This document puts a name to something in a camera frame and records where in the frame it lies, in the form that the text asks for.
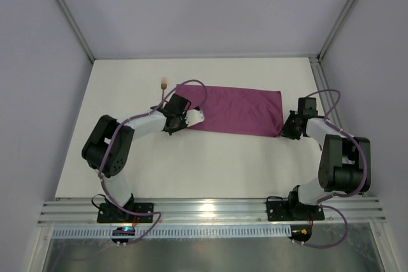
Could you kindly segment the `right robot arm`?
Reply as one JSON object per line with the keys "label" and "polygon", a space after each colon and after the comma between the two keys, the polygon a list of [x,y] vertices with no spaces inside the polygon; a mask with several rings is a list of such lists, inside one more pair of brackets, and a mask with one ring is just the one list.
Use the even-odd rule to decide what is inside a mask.
{"label": "right robot arm", "polygon": [[288,194],[286,209],[295,220],[319,215],[319,204],[333,197],[350,197],[369,191],[371,186],[370,141],[352,136],[320,116],[314,97],[298,99],[280,135],[291,140],[312,138],[321,147],[317,178],[297,185]]}

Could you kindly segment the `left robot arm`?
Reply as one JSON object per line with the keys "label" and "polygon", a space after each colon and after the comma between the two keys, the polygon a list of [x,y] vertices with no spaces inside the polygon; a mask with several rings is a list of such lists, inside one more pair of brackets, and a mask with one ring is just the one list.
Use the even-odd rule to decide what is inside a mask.
{"label": "left robot arm", "polygon": [[135,214],[131,209],[134,197],[122,174],[132,142],[155,132],[169,135],[203,121],[199,108],[189,110],[191,102],[173,94],[164,106],[155,106],[148,112],[119,120],[103,115],[97,121],[82,149],[82,158],[95,170],[108,204],[120,212]]}

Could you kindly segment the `purple cloth napkin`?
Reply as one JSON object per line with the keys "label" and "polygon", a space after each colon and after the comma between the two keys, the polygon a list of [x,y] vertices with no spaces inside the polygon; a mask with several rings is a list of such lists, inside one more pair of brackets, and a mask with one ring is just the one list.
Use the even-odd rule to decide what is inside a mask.
{"label": "purple cloth napkin", "polygon": [[176,94],[203,111],[204,121],[193,130],[275,138],[284,125],[279,91],[183,85]]}

